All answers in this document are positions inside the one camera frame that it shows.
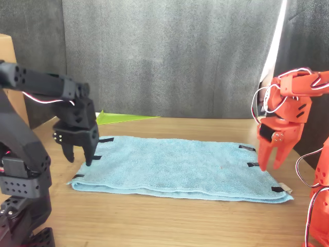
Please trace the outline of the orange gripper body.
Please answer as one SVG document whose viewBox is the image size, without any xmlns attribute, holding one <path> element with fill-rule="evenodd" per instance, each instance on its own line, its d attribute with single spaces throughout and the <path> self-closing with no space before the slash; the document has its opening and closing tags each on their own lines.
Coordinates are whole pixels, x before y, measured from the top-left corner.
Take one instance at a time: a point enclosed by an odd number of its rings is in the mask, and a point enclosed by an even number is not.
<svg viewBox="0 0 329 247">
<path fill-rule="evenodd" d="M 294 146 L 301 138 L 303 123 L 289 122 L 278 117 L 265 117 L 258 126 L 260 147 Z"/>
</svg>

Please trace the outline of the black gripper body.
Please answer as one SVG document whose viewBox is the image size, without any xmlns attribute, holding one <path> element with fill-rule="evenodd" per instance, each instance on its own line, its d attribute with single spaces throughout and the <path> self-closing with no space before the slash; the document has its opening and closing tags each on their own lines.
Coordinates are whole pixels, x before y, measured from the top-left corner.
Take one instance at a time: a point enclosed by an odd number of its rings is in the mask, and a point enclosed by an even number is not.
<svg viewBox="0 0 329 247">
<path fill-rule="evenodd" d="M 95 123 L 91 128 L 80 128 L 58 121 L 53 126 L 53 137 L 60 145 L 95 148 L 99 141 L 98 125 Z"/>
</svg>

